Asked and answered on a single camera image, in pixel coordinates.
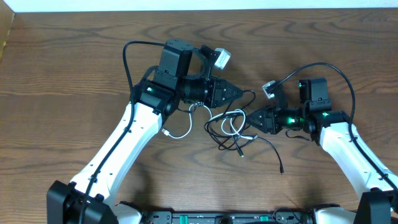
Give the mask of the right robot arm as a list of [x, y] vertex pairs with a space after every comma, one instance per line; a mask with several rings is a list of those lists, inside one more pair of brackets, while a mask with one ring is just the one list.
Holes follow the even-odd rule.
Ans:
[[263, 90], [274, 106], [266, 106], [247, 116], [249, 125], [263, 133], [298, 129], [310, 135], [335, 160], [353, 186], [360, 202], [356, 212], [338, 205], [326, 204], [310, 209], [299, 218], [300, 223], [391, 223], [397, 211], [397, 175], [391, 172], [372, 152], [349, 124], [344, 111], [334, 111], [328, 96], [325, 78], [299, 81], [301, 108], [290, 108], [283, 89], [275, 81]]

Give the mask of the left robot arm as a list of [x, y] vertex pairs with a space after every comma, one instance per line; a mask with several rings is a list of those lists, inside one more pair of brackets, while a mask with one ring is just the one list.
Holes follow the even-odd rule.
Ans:
[[48, 223], [140, 223], [143, 214], [116, 195], [145, 145], [180, 103], [218, 108], [243, 95], [230, 82], [212, 75], [225, 68], [230, 53], [196, 48], [170, 39], [162, 44], [158, 65], [130, 84], [126, 110], [101, 149], [72, 180], [55, 181], [47, 192]]

